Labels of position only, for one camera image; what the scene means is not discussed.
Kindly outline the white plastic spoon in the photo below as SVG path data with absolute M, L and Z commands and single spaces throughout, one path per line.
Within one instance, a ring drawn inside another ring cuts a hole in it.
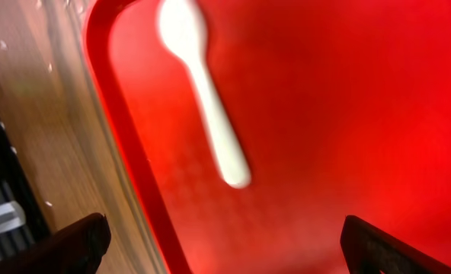
M 221 179 L 235 189 L 247 187 L 251 172 L 206 64 L 208 32 L 199 5 L 191 0 L 161 1 L 157 29 L 163 45 L 181 61 L 194 86 L 208 145 Z

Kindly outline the red serving tray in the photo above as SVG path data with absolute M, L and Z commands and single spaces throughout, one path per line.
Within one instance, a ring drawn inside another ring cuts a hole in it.
M 159 2 L 98 1 L 85 55 L 170 273 L 345 273 L 356 215 L 451 266 L 451 1 L 202 1 L 251 169 L 218 175 Z

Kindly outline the black waste tray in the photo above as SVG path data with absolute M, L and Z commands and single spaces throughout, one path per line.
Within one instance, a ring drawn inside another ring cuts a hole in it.
M 52 235 L 0 120 L 0 206 L 16 202 L 26 221 L 0 232 L 0 260 L 13 257 Z

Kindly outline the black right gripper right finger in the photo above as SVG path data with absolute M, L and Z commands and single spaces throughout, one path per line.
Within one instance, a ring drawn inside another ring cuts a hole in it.
M 340 243 L 351 274 L 451 274 L 451 267 L 355 215 L 345 218 Z

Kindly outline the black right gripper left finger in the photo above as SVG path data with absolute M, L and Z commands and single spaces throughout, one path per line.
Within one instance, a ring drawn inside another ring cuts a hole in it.
M 0 274 L 96 273 L 111 242 L 110 226 L 92 213 L 13 257 L 0 261 Z

